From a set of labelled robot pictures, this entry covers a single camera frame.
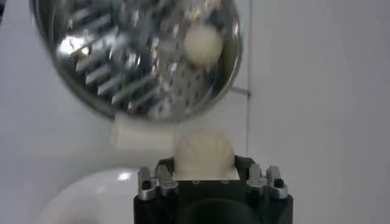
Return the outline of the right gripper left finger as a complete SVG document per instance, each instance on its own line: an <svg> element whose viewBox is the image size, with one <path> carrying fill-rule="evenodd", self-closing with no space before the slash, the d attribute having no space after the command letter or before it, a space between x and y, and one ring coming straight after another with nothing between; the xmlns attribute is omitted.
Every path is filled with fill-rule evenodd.
<svg viewBox="0 0 390 224"><path fill-rule="evenodd" d="M150 201L159 196L171 197L179 191L179 182L173 179L174 158L161 159L154 176L148 167L138 171L138 198L141 201Z"/></svg>

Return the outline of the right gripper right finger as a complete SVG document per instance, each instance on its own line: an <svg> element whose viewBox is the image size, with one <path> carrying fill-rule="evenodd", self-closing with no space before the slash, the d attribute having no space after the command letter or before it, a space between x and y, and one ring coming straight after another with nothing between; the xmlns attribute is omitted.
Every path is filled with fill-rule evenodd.
<svg viewBox="0 0 390 224"><path fill-rule="evenodd" d="M239 179L246 187L263 196L268 191L269 196L276 200L288 198L288 186L284 182L278 166L269 166L266 174L252 158L235 155L235 168Z"/></svg>

